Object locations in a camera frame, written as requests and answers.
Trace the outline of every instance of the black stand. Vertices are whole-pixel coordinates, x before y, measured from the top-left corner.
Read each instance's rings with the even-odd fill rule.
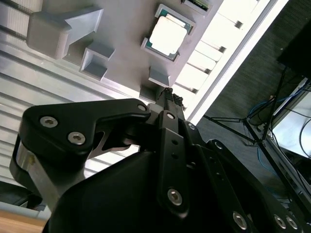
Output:
[[[276,108],[276,103],[277,103],[277,99],[278,99],[278,96],[279,96],[279,93],[280,93],[280,90],[282,88],[282,85],[283,85],[283,81],[284,81],[284,77],[285,77],[285,72],[286,72],[286,69],[283,70],[282,72],[282,75],[281,75],[281,78],[280,78],[280,81],[278,83],[278,86],[277,86],[277,90],[276,90],[276,94],[274,96],[274,98],[272,98],[271,100],[267,101],[265,104],[263,104],[262,106],[260,106],[259,108],[255,109],[252,113],[250,113],[246,118],[229,118],[229,117],[209,117],[209,116],[204,116],[204,118],[216,123],[217,125],[229,130],[230,132],[233,132],[234,134],[236,134],[237,136],[240,136],[244,139],[246,139],[247,141],[250,141],[251,143],[253,143],[253,145],[257,145],[258,143],[262,143],[265,139],[266,139],[266,136],[267,136],[267,133],[268,133],[268,130],[269,130],[269,126],[271,124],[271,122],[273,121],[273,112],[275,111],[275,108]],[[268,107],[270,104],[272,104],[272,108],[271,108],[271,111],[270,111],[270,114],[269,114],[269,117],[268,117],[268,121],[267,121],[267,124],[264,126],[264,130],[263,130],[263,134],[262,134],[262,138],[257,138],[255,140],[250,138],[250,137],[247,137],[246,135],[222,124],[221,122],[234,122],[234,123],[243,123],[247,128],[250,127],[250,124],[249,124],[249,120],[251,118],[253,118],[255,115],[259,114],[263,109],[265,109],[266,107]]]
[[[204,118],[229,130],[230,132],[236,134],[237,136],[246,139],[247,141],[251,142],[254,146],[259,147],[261,151],[263,152],[263,154],[268,159],[273,169],[278,174],[281,181],[284,183],[285,187],[288,190],[289,195],[293,199],[293,203],[296,206],[299,206],[300,212],[295,213],[295,215],[304,216],[305,220],[307,222],[310,222],[311,216],[310,216],[309,209],[311,208],[311,202],[310,202],[311,194],[310,194],[309,184],[306,182],[306,180],[303,177],[301,177],[298,170],[294,168],[294,166],[291,164],[291,162],[286,157],[286,155],[280,149],[278,148],[276,149],[276,145],[269,138],[267,138],[269,127],[274,120],[274,111],[275,111],[277,99],[278,99],[278,96],[279,96],[279,93],[280,93],[280,90],[282,88],[282,84],[284,81],[285,71],[286,69],[282,73],[275,96],[271,100],[267,101],[265,104],[263,104],[262,106],[260,106],[259,108],[251,112],[246,118],[209,117],[209,116],[204,116]],[[272,108],[271,108],[271,111],[268,117],[268,121],[264,126],[262,136],[259,137],[258,134],[254,131],[251,124],[249,123],[249,120],[253,118],[255,115],[257,115],[258,113],[260,113],[263,109],[265,109],[270,104],[272,104]],[[232,129],[224,125],[222,122],[242,123],[247,128],[252,138],[236,131],[235,129]],[[296,193],[293,187],[292,181],[295,183],[294,185],[295,187],[297,186],[298,188],[300,188],[301,192],[304,194],[303,197]]]

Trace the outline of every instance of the screw head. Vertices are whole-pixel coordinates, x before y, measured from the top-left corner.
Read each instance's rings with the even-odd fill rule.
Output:
[[[147,110],[147,108],[145,106],[141,105],[141,104],[138,105],[138,108],[140,110],[142,110],[142,111],[146,111]]]
[[[178,205],[181,205],[181,203],[183,202],[183,199],[180,193],[173,188],[169,189],[169,191],[167,192],[167,196],[169,200],[171,201],[171,203],[173,203],[174,205],[178,206]]]
[[[68,140],[69,142],[71,142],[72,144],[76,144],[76,145],[82,145],[85,143],[86,141],[86,137],[84,137],[84,135],[82,133],[79,132],[71,132],[68,135]]]
[[[175,117],[173,116],[173,114],[171,113],[167,113],[167,116],[170,118],[170,119],[174,119]]]
[[[286,229],[285,222],[277,215],[274,215],[274,220],[276,221],[277,225],[279,225],[280,228]]]
[[[195,126],[192,123],[188,123],[190,129],[195,130]]]
[[[290,226],[292,228],[294,228],[295,230],[298,229],[298,226],[297,224],[294,222],[294,220],[292,220],[290,217],[286,216],[286,220],[288,221],[288,223],[290,224]]]
[[[218,145],[218,143],[217,143],[217,142],[215,142],[215,146],[216,146],[218,149],[220,149],[220,150],[222,150],[222,149],[223,149],[220,145]]]
[[[53,128],[56,125],[58,125],[57,120],[51,116],[42,117],[40,119],[40,123],[41,123],[41,125],[43,125],[44,127],[47,127],[47,128]]]
[[[233,220],[235,223],[242,229],[247,229],[247,223],[242,215],[240,215],[238,212],[233,212]]]

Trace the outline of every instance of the gray carpet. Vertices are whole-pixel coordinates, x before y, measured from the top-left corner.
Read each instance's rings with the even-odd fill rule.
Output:
[[[310,19],[310,0],[289,0],[206,115],[243,118],[254,105],[268,100],[275,93],[284,69],[284,66],[276,61],[277,57]],[[294,73],[289,71],[285,80],[291,80],[293,77]],[[286,84],[280,97],[289,96],[296,87],[295,83],[300,81],[300,77],[293,78],[290,83],[294,84]],[[262,112],[260,118],[265,120],[268,112],[269,109]],[[258,123],[260,120],[254,118],[252,122]],[[244,133],[241,124],[227,123],[227,125]],[[257,148],[245,146],[244,139],[205,118],[201,119],[198,128],[205,141],[212,138],[222,141],[265,186],[281,196],[286,196],[278,177],[260,165]],[[262,161],[270,166],[263,154],[261,157]]]

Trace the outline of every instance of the black monitor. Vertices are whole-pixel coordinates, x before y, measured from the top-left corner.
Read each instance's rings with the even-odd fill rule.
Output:
[[[298,75],[311,79],[311,20],[277,60]]]

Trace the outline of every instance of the gray 3d printed holder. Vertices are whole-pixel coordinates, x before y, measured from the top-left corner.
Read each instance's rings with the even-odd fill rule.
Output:
[[[93,6],[63,14],[32,13],[26,43],[44,55],[61,59],[67,55],[70,44],[97,31],[103,11]]]

